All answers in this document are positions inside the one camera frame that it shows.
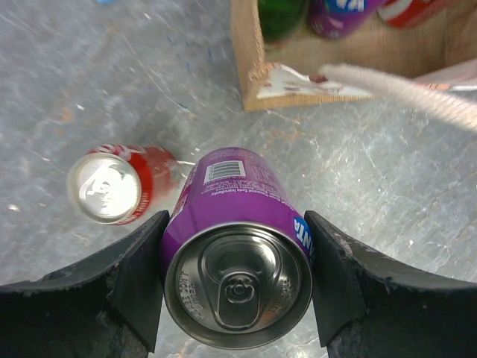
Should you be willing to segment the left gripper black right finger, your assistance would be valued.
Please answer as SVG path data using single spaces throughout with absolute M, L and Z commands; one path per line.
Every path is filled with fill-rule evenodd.
M 475 357 L 476 284 L 397 261 L 315 211 L 313 304 L 329 357 Z

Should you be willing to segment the patterned canvas tote bag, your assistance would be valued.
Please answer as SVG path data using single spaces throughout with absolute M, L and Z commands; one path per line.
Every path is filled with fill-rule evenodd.
M 256 1 L 233 1 L 233 49 L 247 111 L 384 96 L 467 130 L 476 129 L 476 3 L 459 1 L 422 25 L 396 29 L 378 16 L 342 40 L 306 24 L 266 45 Z

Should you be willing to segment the red soda can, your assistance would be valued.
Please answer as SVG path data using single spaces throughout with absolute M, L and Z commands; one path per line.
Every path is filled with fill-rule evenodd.
M 123 225 L 163 201 L 180 178 L 180 164 L 159 145 L 103 144 L 71 167 L 66 193 L 88 219 Z
M 379 9 L 381 20 L 394 28 L 413 28 L 450 6 L 449 0 L 392 0 Z

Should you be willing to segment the purple soda can front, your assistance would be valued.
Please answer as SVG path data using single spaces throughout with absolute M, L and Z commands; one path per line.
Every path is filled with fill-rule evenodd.
M 219 148 L 192 167 L 159 254 L 171 317 L 206 345 L 273 342 L 312 299 L 309 226 L 265 159 L 245 148 Z

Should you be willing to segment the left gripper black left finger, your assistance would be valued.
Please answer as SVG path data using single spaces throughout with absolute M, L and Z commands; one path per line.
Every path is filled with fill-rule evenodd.
M 161 211 L 123 239 L 37 281 L 1 287 L 2 357 L 147 357 L 162 306 Z

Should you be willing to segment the purple soda can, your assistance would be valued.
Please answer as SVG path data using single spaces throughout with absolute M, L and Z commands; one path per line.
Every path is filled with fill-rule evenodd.
M 245 148 L 219 148 L 192 167 L 159 254 L 171 317 L 206 345 L 273 342 L 312 299 L 309 226 L 265 159 Z
M 315 0 L 309 2 L 308 21 L 325 39 L 340 39 L 357 30 L 385 0 Z

